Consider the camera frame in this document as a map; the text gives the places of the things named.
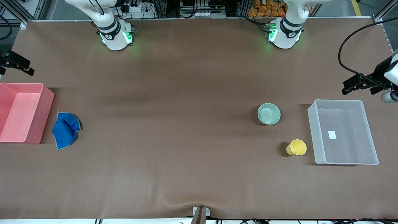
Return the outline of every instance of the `translucent plastic bin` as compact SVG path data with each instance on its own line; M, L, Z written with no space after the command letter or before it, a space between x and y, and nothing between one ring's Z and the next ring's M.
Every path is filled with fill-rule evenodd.
M308 118L317 164L378 164L362 101L316 100Z
M0 83L0 143L39 144L53 99L40 83Z

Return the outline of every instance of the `yellow cup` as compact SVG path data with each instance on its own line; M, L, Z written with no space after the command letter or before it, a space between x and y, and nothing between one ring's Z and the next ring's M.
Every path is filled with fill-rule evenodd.
M286 152L289 155L304 155L307 151L305 143L299 139L293 140L287 147Z

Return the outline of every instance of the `clear storage container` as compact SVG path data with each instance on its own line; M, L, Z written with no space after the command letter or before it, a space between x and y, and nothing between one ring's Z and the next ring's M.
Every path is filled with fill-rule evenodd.
M315 100L308 118L317 164L378 164L362 101Z

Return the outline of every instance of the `mint green bowl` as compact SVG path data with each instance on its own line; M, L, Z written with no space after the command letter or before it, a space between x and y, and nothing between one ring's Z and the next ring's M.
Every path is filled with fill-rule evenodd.
M267 125L276 124L281 119L281 111L272 103L261 105L258 108L257 115L258 120Z

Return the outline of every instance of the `table surface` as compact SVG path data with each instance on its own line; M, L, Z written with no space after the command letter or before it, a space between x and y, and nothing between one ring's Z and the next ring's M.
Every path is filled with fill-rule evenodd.
M55 93L39 145L1 145L1 218L161 218L204 205L216 218L398 218L397 105L368 90L341 94L352 74L341 42L370 18L309 19L291 49L245 20L143 21L134 46L110 51L89 22L30 22L13 50ZM355 35L344 63L368 74L391 55L382 28ZM365 104L380 164L317 165L307 108ZM262 126L259 105L279 106ZM77 115L77 141L56 151L57 111ZM287 156L293 139L304 156Z

